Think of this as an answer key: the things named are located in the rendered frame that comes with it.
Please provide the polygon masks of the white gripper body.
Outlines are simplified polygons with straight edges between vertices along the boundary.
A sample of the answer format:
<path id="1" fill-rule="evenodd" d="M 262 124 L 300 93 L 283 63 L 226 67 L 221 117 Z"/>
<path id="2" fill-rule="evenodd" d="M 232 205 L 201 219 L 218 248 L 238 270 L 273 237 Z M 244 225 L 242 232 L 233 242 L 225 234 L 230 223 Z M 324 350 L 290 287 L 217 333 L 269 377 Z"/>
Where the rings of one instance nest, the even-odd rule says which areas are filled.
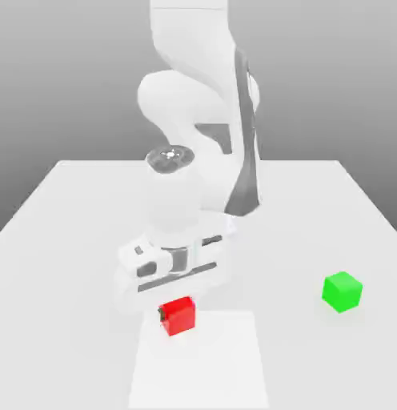
<path id="1" fill-rule="evenodd" d="M 231 262 L 225 256 L 206 257 L 179 272 L 170 271 L 169 255 L 118 257 L 117 262 L 114 304 L 124 315 L 153 311 L 184 296 L 196 298 L 231 278 Z"/>

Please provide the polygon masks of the small red cube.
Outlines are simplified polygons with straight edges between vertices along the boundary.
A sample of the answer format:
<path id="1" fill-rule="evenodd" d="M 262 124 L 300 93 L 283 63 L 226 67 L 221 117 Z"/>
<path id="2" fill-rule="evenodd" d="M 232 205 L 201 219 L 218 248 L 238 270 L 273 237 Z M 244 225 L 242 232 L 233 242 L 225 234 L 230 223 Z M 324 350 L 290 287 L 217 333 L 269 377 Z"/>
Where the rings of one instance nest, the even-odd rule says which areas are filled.
<path id="1" fill-rule="evenodd" d="M 195 326 L 195 303 L 189 296 L 160 305 L 158 313 L 168 336 L 175 336 Z"/>

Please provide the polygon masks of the small green cube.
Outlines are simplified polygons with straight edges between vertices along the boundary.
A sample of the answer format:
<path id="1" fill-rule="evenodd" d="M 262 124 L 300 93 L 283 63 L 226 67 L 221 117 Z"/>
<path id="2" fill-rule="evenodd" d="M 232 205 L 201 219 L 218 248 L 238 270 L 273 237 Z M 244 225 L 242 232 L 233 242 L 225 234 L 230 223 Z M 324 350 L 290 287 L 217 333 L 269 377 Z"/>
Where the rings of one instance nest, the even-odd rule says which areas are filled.
<path id="1" fill-rule="evenodd" d="M 363 284 L 345 271 L 324 279 L 322 300 L 335 311 L 343 313 L 359 306 Z"/>

